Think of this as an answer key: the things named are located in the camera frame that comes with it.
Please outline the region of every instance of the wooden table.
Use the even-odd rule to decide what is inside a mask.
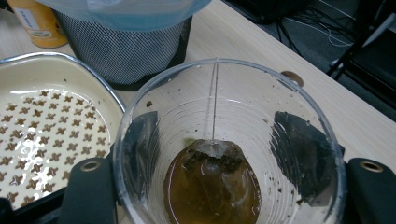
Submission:
[[[0,11],[0,58],[36,51],[74,55],[69,46],[41,49],[34,46],[15,17]],[[233,58],[259,63],[277,72],[292,71],[304,80],[304,89],[323,110],[345,160],[364,157],[396,170],[396,123],[326,76],[246,20],[220,0],[196,13],[192,20],[186,62],[207,58]],[[128,104],[134,92],[118,91]]]

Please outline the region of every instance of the clear plastic cup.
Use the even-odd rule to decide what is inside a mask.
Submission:
[[[191,139],[212,137],[240,146],[254,171],[261,191],[257,223],[340,221],[345,168],[318,105],[269,68],[212,59],[162,72],[140,89],[124,114],[114,175],[134,222],[169,222],[164,201],[169,165]]]

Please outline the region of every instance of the mesh trash can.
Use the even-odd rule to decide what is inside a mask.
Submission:
[[[184,62],[190,17],[162,30],[117,31],[55,11],[76,57],[114,89],[136,91],[161,71]]]

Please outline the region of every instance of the black cable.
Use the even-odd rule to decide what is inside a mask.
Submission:
[[[277,36],[278,36],[279,42],[282,43],[282,34],[280,33],[279,24],[277,22],[276,22],[276,30],[277,30]]]
[[[356,32],[347,29],[336,19],[314,7],[308,6],[305,10],[294,13],[290,18],[308,25],[320,26],[326,31],[330,31],[332,35],[341,35],[351,42],[354,41],[356,36]]]
[[[297,49],[297,47],[295,46],[294,42],[291,40],[290,35],[288,33],[288,30],[286,29],[286,27],[283,25],[283,21],[282,19],[279,19],[276,22],[276,25],[279,26],[280,30],[282,30],[283,35],[288,39],[289,42],[289,48],[294,50],[298,55],[300,55],[303,58],[303,54]]]

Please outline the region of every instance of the dark liquid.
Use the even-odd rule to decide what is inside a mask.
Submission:
[[[171,223],[256,223],[261,206],[259,183],[240,147],[232,142],[220,159],[209,157],[197,140],[169,166],[165,208]]]

